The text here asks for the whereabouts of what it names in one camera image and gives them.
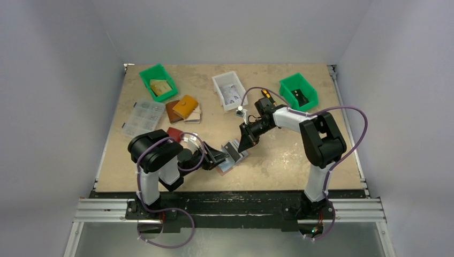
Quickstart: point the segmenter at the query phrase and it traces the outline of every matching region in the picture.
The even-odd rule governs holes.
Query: white bin
[[[224,110],[229,111],[238,108],[246,90],[238,79],[236,72],[230,71],[216,75],[212,77],[212,79],[214,83],[213,90],[219,95]],[[245,105],[247,105],[247,97],[244,99],[243,106]]]

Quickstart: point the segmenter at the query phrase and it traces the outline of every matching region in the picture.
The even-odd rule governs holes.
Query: green bin
[[[178,89],[175,86],[173,79],[169,76],[167,71],[164,69],[164,67],[160,63],[149,69],[139,72],[139,74],[142,77],[143,83],[148,88],[148,91],[150,91],[150,94],[152,95],[153,99],[156,102],[162,102],[162,101],[166,100],[167,98],[170,98],[170,97],[178,94]],[[150,80],[152,80],[152,79],[166,80],[167,84],[169,84],[171,90],[160,96],[155,95],[153,90],[150,88]]]
[[[296,73],[288,78],[285,78],[281,80],[280,83],[281,87],[279,89],[279,94],[290,103],[290,107],[292,109],[307,111],[319,103],[317,91],[315,91],[315,89],[309,84],[309,82],[307,82],[301,73]],[[301,89],[302,94],[309,100],[308,103],[299,106],[298,100],[291,92],[296,89]]]

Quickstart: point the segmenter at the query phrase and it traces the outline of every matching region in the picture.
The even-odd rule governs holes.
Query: wooden tabletop
[[[131,161],[127,145],[131,138],[122,134],[122,125],[127,121],[134,103],[151,95],[145,88],[139,72],[152,65],[128,66],[118,106],[104,149],[97,192],[136,191],[135,165]],[[236,71],[243,86],[253,86],[279,91],[279,81],[297,72],[315,88],[319,104],[309,110],[315,112],[339,105],[337,95],[325,64],[202,64],[164,65],[173,78],[179,94],[164,101],[180,99],[189,94],[201,104],[200,124],[169,123],[166,113],[156,129],[167,130],[169,126],[186,132],[196,132],[202,140],[215,149],[221,144],[240,138],[239,125],[243,119],[234,115],[234,110],[225,112],[219,97],[213,91],[212,76]],[[259,90],[248,94],[248,114],[257,114],[254,102],[262,97]],[[342,135],[350,144],[342,113],[331,111]],[[260,136],[260,143],[248,150],[250,156],[237,167],[221,176],[218,171],[198,170],[185,177],[179,191],[230,191],[230,190],[298,190],[304,189],[309,175],[310,163],[305,156],[301,135],[288,129],[273,129]],[[333,171],[331,189],[361,188],[358,167],[353,155]]]

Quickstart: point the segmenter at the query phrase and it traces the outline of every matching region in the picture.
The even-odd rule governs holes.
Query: white wall
[[[93,0],[124,63],[329,63],[371,0]]]
[[[374,1],[338,65],[369,117],[360,159],[398,256],[453,256],[453,28],[451,0]]]
[[[62,256],[123,66],[90,1],[1,1],[0,31],[0,256]]]

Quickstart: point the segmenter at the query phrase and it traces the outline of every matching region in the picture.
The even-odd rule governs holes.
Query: yellow item in green bin
[[[167,84],[167,81],[162,79],[150,80],[150,88],[153,90],[156,96],[160,96],[172,90],[169,84]]]

